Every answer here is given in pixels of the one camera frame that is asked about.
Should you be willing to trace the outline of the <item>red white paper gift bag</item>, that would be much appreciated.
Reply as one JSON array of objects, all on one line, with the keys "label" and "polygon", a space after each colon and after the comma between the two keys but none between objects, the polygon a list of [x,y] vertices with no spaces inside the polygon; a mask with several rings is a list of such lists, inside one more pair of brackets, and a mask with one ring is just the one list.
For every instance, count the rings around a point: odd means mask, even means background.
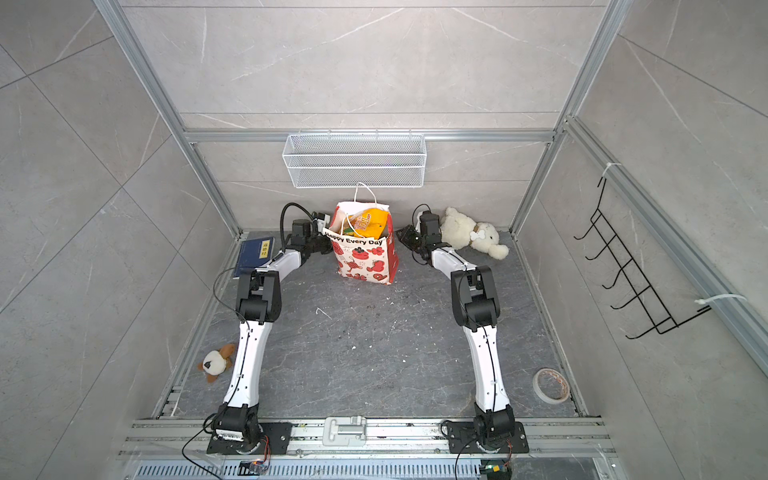
[{"label": "red white paper gift bag", "polygon": [[[343,235],[342,222],[349,215],[368,208],[379,208],[389,212],[387,229],[383,236],[376,240]],[[323,234],[331,240],[340,276],[383,285],[391,285],[394,282],[399,257],[395,251],[395,234],[390,208],[386,204],[379,203],[373,191],[365,183],[356,184],[352,201],[342,201],[336,205],[331,222]]]}]

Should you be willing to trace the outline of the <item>yellow snack bag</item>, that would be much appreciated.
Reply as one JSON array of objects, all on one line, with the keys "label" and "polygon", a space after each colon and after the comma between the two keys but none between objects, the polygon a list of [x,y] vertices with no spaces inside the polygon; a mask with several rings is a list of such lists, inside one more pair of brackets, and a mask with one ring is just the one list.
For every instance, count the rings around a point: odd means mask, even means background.
[{"label": "yellow snack bag", "polygon": [[368,208],[349,215],[343,222],[341,233],[362,239],[380,239],[387,229],[389,212],[379,208]]}]

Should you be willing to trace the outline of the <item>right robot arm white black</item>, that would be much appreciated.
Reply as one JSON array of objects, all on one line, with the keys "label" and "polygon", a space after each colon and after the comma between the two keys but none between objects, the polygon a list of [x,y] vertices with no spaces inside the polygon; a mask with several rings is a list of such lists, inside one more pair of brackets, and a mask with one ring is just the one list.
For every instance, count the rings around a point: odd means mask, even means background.
[{"label": "right robot arm white black", "polygon": [[465,260],[442,240],[439,216],[425,204],[416,207],[412,224],[398,230],[397,237],[450,281],[452,312],[467,339],[475,378],[474,438],[485,450],[498,449],[515,434],[516,419],[498,355],[501,308],[493,273],[488,266]]}]

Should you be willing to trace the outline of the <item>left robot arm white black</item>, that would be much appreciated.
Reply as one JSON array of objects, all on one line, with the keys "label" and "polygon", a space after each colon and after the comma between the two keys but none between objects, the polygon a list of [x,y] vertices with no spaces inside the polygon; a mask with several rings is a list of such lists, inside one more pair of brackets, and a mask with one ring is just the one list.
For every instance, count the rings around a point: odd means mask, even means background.
[{"label": "left robot arm white black", "polygon": [[281,281],[300,268],[314,253],[332,250],[323,229],[330,221],[325,213],[295,220],[286,246],[265,265],[239,276],[235,313],[239,342],[224,401],[213,416],[212,437],[241,452],[264,442],[259,425],[259,381],[268,336],[282,310]]}]

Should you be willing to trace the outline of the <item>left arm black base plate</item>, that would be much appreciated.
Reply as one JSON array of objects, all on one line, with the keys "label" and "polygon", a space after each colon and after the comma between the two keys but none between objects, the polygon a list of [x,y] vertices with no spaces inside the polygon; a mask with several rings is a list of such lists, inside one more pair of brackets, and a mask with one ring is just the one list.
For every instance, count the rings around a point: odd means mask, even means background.
[{"label": "left arm black base plate", "polygon": [[285,455],[291,439],[293,424],[290,422],[260,423],[258,442],[236,442],[213,435],[208,443],[207,454],[221,455],[263,455],[269,443],[272,455]]}]

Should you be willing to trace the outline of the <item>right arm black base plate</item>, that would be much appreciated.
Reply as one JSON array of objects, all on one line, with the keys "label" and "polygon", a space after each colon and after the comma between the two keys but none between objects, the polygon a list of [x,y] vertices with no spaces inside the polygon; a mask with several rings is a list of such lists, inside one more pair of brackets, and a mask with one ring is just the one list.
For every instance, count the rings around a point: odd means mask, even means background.
[{"label": "right arm black base plate", "polygon": [[524,425],[516,422],[508,431],[480,434],[471,421],[444,420],[440,434],[452,454],[528,454],[530,447]]}]

